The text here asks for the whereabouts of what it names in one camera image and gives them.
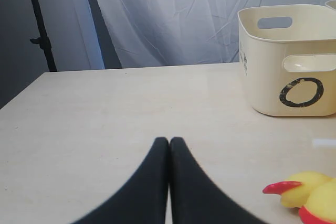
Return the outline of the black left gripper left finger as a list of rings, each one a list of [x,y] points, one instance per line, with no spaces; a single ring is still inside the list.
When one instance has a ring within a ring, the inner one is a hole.
[[[158,137],[128,181],[75,223],[165,223],[168,187],[169,143]]]

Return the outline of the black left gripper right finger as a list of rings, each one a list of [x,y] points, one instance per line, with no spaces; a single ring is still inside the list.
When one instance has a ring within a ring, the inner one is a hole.
[[[185,141],[170,141],[173,223],[264,223],[223,193],[199,166]]]

